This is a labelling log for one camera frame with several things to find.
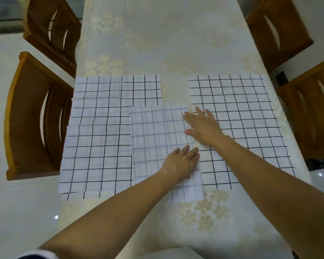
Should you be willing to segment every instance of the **grid paper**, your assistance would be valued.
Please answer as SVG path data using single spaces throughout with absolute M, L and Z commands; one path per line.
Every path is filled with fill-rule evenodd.
M 58 192 L 69 200 L 132 186 L 131 107 L 162 104 L 160 76 L 79 77 L 72 100 Z
M 187 144 L 194 147 L 194 139 L 184 131 L 191 127 L 182 118 L 188 107 L 183 104 L 132 108 L 132 141 L 135 182 L 139 183 L 161 169 L 168 154 Z M 200 170 L 195 170 L 169 192 L 163 201 L 204 200 Z
M 209 109 L 225 135 L 295 176 L 261 75 L 188 76 L 188 83 L 192 105 Z M 228 190 L 239 183 L 213 148 L 201 146 L 200 153 L 204 190 Z

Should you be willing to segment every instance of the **wooden chair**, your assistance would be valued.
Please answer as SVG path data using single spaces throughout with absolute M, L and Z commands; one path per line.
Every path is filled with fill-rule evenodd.
M 66 0 L 28 0 L 26 5 L 24 39 L 75 78 L 82 25 Z
M 6 178 L 58 175 L 73 88 L 28 52 L 21 52 L 19 60 L 5 110 Z M 43 143 L 40 116 L 46 97 Z
M 246 22 L 268 72 L 313 44 L 292 0 L 262 0 Z
M 324 62 L 278 88 L 304 158 L 324 159 Z

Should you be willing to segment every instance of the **floral tablecloth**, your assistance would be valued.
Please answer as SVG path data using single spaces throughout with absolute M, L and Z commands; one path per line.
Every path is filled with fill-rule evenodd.
M 190 104 L 189 74 L 263 74 L 237 0 L 86 0 L 77 76 L 160 74 L 165 104 Z M 266 87 L 298 178 L 311 183 L 272 84 Z M 292 258 L 242 187 L 158 204 L 118 258 L 188 246 L 204 258 Z M 58 229 L 105 198 L 63 204 Z

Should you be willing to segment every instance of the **forearm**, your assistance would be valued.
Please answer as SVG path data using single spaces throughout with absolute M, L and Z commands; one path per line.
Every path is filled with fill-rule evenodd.
M 213 146 L 300 258 L 324 258 L 324 193 L 222 137 Z
M 163 173 L 98 205 L 40 249 L 62 258 L 115 258 L 147 214 L 173 188 Z

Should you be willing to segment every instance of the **hand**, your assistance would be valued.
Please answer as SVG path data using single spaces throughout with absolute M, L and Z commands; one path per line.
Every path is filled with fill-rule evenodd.
M 193 128 L 185 130 L 185 134 L 193 136 L 194 139 L 201 144 L 213 147 L 213 144 L 215 143 L 214 139 L 221 138 L 225 135 L 223 135 L 215 117 L 208 109 L 205 110 L 208 116 L 206 116 L 198 106 L 195 107 L 195 110 L 198 115 L 185 112 L 185 115 L 183 116 L 184 120 Z
M 180 148 L 175 149 L 164 160 L 159 171 L 159 173 L 167 175 L 172 180 L 173 187 L 189 178 L 199 161 L 198 147 L 189 150 L 189 145 L 186 145 L 182 150 Z

